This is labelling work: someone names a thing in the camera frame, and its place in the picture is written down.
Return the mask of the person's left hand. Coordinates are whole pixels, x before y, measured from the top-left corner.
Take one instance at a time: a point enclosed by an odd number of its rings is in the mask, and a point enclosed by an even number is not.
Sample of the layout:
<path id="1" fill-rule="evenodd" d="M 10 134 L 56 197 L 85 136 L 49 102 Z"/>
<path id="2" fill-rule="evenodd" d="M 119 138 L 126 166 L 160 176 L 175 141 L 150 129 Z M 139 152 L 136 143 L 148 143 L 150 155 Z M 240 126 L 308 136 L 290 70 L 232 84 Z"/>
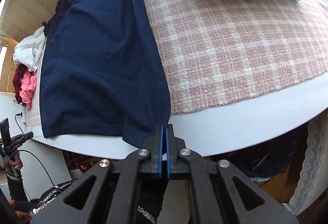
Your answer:
<path id="1" fill-rule="evenodd" d="M 12 155 L 12 157 L 9 160 L 9 164 L 11 166 L 14 166 L 16 170 L 20 170 L 23 167 L 23 163 L 20 158 L 19 152 L 16 152 Z"/>

